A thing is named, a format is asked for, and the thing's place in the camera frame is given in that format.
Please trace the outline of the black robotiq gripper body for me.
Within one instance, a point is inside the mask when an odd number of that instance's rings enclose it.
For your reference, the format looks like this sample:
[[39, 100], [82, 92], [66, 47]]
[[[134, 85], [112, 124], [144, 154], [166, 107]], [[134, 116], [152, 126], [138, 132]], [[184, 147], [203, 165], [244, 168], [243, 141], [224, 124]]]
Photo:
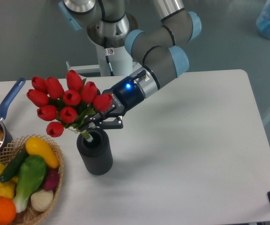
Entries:
[[124, 116], [127, 111], [144, 100], [144, 94], [139, 85], [131, 79], [123, 79], [102, 93], [112, 96], [110, 108], [103, 112], [105, 119]]

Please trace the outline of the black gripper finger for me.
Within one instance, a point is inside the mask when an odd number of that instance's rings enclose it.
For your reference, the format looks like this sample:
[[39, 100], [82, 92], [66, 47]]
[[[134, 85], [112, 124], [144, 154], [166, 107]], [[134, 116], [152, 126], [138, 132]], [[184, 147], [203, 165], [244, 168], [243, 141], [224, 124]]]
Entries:
[[122, 129], [123, 121], [122, 116], [113, 118], [112, 121], [103, 120], [101, 117], [91, 117], [85, 118], [84, 123], [78, 128], [79, 132], [84, 132], [85, 130], [99, 128], [105, 129]]

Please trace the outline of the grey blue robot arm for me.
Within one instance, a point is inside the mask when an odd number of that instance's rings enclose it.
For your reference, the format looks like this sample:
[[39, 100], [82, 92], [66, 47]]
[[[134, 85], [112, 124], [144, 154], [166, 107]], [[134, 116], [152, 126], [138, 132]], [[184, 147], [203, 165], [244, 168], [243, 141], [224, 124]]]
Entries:
[[161, 27], [148, 34], [125, 10], [123, 0], [62, 0], [59, 8], [74, 30], [86, 29], [96, 46], [101, 76], [122, 76], [107, 90], [112, 105], [82, 120], [80, 131], [119, 129], [122, 117], [189, 68], [180, 43], [198, 36], [202, 25], [180, 0], [153, 2]]

